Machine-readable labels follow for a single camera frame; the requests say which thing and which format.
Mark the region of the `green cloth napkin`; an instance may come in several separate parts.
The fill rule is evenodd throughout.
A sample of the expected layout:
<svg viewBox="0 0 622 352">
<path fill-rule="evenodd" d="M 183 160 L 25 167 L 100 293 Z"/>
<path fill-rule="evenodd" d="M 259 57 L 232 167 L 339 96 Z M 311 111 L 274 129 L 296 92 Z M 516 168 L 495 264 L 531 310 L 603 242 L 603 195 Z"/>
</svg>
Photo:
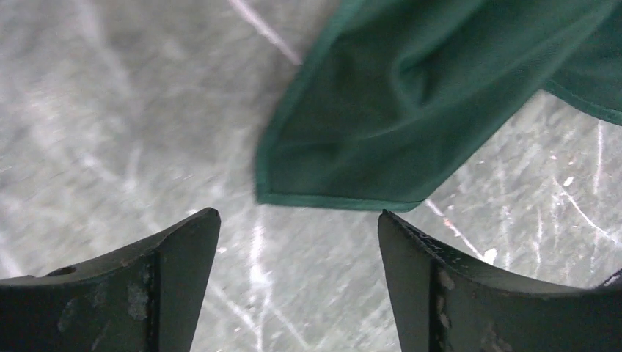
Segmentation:
<svg viewBox="0 0 622 352">
<path fill-rule="evenodd" d="M 619 1 L 343 1 L 260 140 L 257 200 L 412 210 L 538 90 L 620 125 Z"/>
</svg>

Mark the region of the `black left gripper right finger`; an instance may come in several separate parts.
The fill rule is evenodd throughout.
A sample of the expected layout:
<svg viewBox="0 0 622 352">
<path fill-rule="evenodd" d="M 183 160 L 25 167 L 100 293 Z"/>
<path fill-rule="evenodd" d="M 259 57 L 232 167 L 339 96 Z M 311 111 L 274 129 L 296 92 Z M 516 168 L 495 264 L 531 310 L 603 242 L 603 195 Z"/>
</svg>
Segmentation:
<svg viewBox="0 0 622 352">
<path fill-rule="evenodd" d="M 384 211 L 378 239 L 403 351 L 619 351 L 621 274 L 581 289 L 518 275 Z"/>
</svg>

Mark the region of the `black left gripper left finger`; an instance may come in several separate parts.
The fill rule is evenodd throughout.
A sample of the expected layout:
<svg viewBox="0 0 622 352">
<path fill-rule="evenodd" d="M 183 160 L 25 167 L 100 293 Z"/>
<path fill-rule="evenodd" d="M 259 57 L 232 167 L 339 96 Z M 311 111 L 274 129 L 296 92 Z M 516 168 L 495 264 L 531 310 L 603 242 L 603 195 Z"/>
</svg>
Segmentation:
<svg viewBox="0 0 622 352">
<path fill-rule="evenodd" d="M 1 281 L 3 351 L 189 351 L 221 219 L 171 227 L 45 276 Z"/>
</svg>

